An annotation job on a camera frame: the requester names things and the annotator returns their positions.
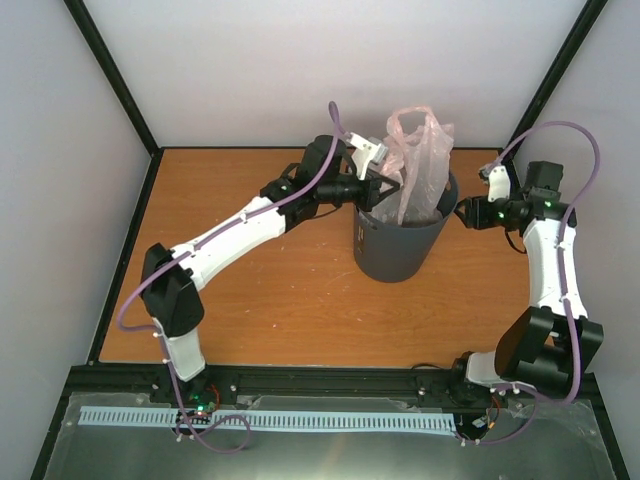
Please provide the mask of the dark grey trash bin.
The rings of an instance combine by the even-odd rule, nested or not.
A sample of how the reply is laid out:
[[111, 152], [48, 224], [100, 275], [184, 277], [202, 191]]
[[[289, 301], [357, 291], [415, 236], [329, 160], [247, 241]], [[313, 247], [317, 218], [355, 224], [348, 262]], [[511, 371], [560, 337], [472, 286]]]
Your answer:
[[449, 172], [448, 184], [437, 205], [440, 219], [429, 224], [386, 224], [355, 208], [353, 256], [359, 269], [383, 283], [398, 283], [413, 277], [452, 215], [458, 193], [457, 180]]

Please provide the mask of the pink plastic trash bag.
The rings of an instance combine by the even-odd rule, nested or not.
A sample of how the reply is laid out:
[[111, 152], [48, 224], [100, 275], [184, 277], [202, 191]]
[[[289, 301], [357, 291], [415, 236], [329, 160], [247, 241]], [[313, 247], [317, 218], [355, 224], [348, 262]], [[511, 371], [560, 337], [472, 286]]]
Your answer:
[[405, 107], [387, 119], [388, 153], [375, 171], [400, 189], [373, 208], [374, 219], [400, 227], [439, 222], [438, 203], [449, 182], [454, 125], [442, 124], [428, 106]]

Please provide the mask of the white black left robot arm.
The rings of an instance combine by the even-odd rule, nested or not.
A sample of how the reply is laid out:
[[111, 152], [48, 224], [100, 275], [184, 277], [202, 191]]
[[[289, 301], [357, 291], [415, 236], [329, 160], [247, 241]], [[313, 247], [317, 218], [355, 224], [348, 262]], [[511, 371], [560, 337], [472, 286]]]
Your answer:
[[355, 133], [320, 135], [237, 214], [186, 243], [147, 250], [140, 297], [173, 367], [172, 388], [184, 401], [197, 402], [208, 390], [198, 336], [201, 290], [254, 248], [315, 218], [320, 205], [350, 203], [369, 212], [397, 192], [399, 182], [374, 169], [387, 153], [383, 142]]

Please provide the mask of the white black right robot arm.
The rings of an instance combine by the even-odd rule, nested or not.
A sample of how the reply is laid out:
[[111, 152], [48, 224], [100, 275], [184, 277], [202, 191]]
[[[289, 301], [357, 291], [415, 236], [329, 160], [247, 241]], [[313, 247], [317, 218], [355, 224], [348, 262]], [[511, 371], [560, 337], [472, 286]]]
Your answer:
[[573, 255], [577, 220], [574, 205], [561, 199], [563, 167], [534, 161], [521, 186], [503, 165], [488, 165], [479, 176], [487, 194], [459, 199], [448, 189], [436, 211], [444, 219], [456, 215], [468, 229], [518, 233], [528, 259], [529, 304], [493, 351], [466, 352], [454, 361], [448, 392], [461, 405], [521, 391], [569, 403], [604, 331], [589, 320], [580, 297]]

